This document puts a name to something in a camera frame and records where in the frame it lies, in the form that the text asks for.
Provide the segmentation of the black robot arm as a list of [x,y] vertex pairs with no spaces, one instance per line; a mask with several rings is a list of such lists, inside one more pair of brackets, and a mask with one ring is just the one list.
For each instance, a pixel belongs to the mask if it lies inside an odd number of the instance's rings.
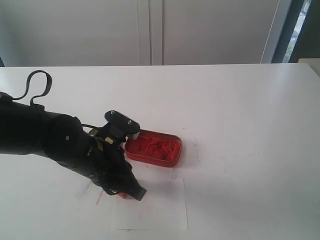
[[115,110],[104,117],[106,125],[85,132],[76,117],[17,103],[3,92],[0,151],[49,158],[90,179],[109,195],[122,193],[140,201],[146,189],[135,178],[121,146],[126,139],[139,136],[140,125]]

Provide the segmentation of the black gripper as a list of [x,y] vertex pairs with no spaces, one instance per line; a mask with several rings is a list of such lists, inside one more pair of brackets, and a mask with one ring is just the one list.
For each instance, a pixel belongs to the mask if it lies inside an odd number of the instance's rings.
[[58,164],[90,179],[108,195],[124,193],[141,201],[147,193],[121,147],[112,147],[83,130],[57,130],[56,154]]

